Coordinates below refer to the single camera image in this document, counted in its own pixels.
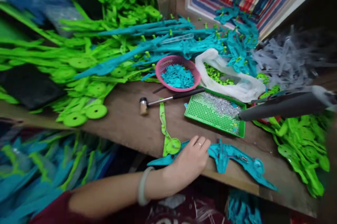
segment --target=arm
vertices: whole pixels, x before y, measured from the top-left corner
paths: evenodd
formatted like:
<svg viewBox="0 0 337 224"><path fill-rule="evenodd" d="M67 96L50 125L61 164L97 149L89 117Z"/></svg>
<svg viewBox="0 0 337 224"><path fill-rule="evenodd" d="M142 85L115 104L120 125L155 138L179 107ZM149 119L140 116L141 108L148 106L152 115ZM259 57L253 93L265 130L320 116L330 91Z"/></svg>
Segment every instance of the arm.
<svg viewBox="0 0 337 224"><path fill-rule="evenodd" d="M210 140L195 136L175 161L149 173L145 183L146 199L174 195L193 182L206 166ZM101 218L137 202L142 172L108 177L75 190L69 210L90 218Z"/></svg>

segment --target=wrist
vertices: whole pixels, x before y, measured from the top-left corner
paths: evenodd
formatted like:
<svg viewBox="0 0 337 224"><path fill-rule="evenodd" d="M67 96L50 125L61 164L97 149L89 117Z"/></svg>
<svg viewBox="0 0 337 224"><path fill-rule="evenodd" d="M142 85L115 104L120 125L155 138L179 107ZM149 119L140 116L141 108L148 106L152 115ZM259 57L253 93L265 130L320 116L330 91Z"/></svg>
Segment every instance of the wrist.
<svg viewBox="0 0 337 224"><path fill-rule="evenodd" d="M163 199L177 192L174 188L172 170L167 168L153 170L149 173L145 185L147 200Z"/></svg>
<svg viewBox="0 0 337 224"><path fill-rule="evenodd" d="M170 197L176 194L179 190L176 186L176 177L174 175L174 167L172 165L166 166L165 168L161 169L162 178L163 178L163 185L165 187L165 191L167 196Z"/></svg>

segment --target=wooden table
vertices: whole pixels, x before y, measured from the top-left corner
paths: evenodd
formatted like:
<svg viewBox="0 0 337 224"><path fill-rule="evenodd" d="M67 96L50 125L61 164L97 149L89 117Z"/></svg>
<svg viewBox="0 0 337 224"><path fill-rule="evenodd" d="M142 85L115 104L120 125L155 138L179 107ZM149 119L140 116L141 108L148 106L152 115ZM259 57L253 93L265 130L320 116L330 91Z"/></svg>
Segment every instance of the wooden table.
<svg viewBox="0 0 337 224"><path fill-rule="evenodd" d="M149 108L149 114L145 117L139 114L141 97L154 101L172 95L167 89L153 94L152 92L159 87L160 84L141 81L116 86L105 99L108 114L99 120L89 120L82 129L153 157L162 157L164 136L161 133L159 106ZM287 161L279 155L269 133L251 122L246 122L245 138L232 137L184 117L184 103L188 101L189 98L184 98L165 104L167 130L170 136L178 138L181 142L190 140L195 135L205 136L212 143L216 143L216 138L221 138L224 143L260 159L265 167L264 177L277 186L278 191L257 184L242 166L232 160L228 163L226 173L219 174L216 172L214 160L209 158L203 171L204 176L316 217L318 201L309 195L306 186L292 171Z"/></svg>

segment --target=hammer head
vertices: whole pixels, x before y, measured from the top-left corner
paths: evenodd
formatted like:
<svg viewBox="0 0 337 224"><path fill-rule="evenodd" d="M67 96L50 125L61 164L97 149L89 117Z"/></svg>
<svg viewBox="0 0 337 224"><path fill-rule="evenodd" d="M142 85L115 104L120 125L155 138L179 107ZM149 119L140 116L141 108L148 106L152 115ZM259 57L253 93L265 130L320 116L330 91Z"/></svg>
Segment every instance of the hammer head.
<svg viewBox="0 0 337 224"><path fill-rule="evenodd" d="M140 105L140 114L146 115L147 114L147 98L146 97L140 98L139 105Z"/></svg>

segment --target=hammer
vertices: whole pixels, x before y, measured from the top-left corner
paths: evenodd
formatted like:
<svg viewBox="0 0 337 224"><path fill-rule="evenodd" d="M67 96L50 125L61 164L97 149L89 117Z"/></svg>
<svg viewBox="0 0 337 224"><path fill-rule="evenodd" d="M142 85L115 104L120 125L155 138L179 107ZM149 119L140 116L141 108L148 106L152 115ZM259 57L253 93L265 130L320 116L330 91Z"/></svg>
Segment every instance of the hammer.
<svg viewBox="0 0 337 224"><path fill-rule="evenodd" d="M150 102L150 103L147 101L146 97L142 97L142 98L140 98L140 101L139 101L139 103L140 103L140 114L146 115L147 114L147 108L149 106L154 105L154 104L166 102L166 101L171 100L171 99L179 99L179 98L189 97L189 96L192 96L194 94L201 93L201 92L204 92L204 91L205 91L204 88L198 88L198 89L194 89L194 90L191 90L191 91L178 93L176 95L173 95L172 97L157 100L157 101L153 101L153 102Z"/></svg>

